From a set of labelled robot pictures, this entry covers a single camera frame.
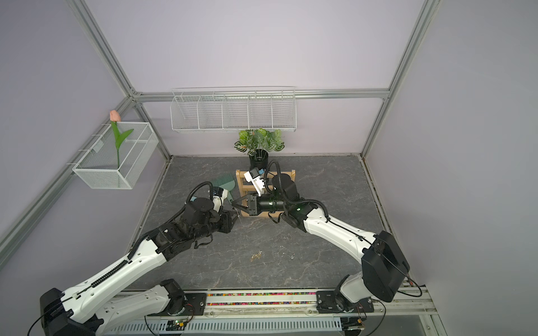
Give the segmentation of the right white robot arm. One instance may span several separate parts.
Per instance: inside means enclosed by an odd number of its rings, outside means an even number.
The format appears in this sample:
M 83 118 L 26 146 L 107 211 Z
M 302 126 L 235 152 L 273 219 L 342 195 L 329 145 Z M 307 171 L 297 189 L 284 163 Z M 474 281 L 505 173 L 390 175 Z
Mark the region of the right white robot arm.
M 333 291 L 317 293 L 318 312 L 350 312 L 365 299 L 395 299 L 411 267 L 392 234 L 365 231 L 330 215 L 322 202 L 301 197 L 288 174 L 269 179 L 253 169 L 238 179 L 252 184 L 254 191 L 234 200 L 233 207 L 248 216 L 266 213 L 275 223 L 284 221 L 332 243 L 359 263 L 357 273 L 345 276 Z

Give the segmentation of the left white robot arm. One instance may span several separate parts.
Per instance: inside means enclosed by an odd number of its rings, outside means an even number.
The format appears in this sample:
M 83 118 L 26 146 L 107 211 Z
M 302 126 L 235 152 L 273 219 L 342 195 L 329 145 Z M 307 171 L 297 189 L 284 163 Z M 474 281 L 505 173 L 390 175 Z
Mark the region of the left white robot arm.
M 190 315 L 180 285 L 173 279 L 137 295 L 116 300 L 116 294 L 146 273 L 214 233 L 229 233 L 238 215 L 224 209 L 220 198 L 188 201 L 172 218 L 140 237 L 129 252 L 95 276 L 64 291 L 52 288 L 40 298 L 37 323 L 45 335 L 102 335 L 124 323 L 151 314 Z

